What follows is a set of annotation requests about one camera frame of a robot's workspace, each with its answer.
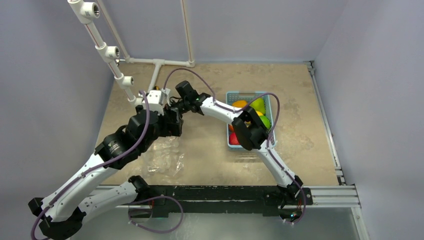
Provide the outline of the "clear zip top bag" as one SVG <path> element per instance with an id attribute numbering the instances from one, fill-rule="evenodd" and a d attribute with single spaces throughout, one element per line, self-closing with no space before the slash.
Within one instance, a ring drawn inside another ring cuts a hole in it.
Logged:
<path id="1" fill-rule="evenodd" d="M 159 137 L 141 156 L 143 172 L 148 176 L 174 177 L 184 168 L 184 155 L 179 137 Z"/>

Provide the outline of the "orange mango fruit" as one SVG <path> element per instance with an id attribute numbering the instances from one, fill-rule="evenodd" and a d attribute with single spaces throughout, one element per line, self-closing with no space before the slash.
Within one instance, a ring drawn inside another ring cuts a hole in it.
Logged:
<path id="1" fill-rule="evenodd" d="M 246 100 L 237 100 L 234 101 L 231 105 L 235 108 L 244 108 L 248 102 Z"/>

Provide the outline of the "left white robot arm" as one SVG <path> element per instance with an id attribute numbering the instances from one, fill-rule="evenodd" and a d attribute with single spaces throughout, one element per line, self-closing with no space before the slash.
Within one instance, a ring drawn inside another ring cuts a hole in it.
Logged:
<path id="1" fill-rule="evenodd" d="M 36 216 L 33 227 L 39 228 L 47 240 L 66 240 L 90 220 L 117 206 L 148 204 L 150 212 L 156 214 L 161 206 L 173 202 L 172 197 L 162 195 L 139 175 L 103 193 L 92 195 L 92 191 L 145 153 L 158 138 L 179 137 L 182 116 L 188 110 L 181 103 L 167 105 L 163 114 L 138 106 L 129 122 L 106 136 L 64 185 L 47 197 L 35 197 L 29 202 Z"/>

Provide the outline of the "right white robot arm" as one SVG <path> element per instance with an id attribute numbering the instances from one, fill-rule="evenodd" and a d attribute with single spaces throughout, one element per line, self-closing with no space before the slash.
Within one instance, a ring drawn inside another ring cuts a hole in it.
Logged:
<path id="1" fill-rule="evenodd" d="M 232 125 L 237 140 L 247 151 L 256 153 L 274 177 L 282 200 L 288 204 L 306 198 L 300 178 L 289 169 L 274 147 L 271 146 L 272 128 L 267 128 L 256 111 L 246 105 L 243 108 L 230 106 L 215 99 L 214 95 L 197 93 L 184 80 L 175 90 L 181 97 L 177 103 L 183 112 L 191 111 L 210 116 Z"/>

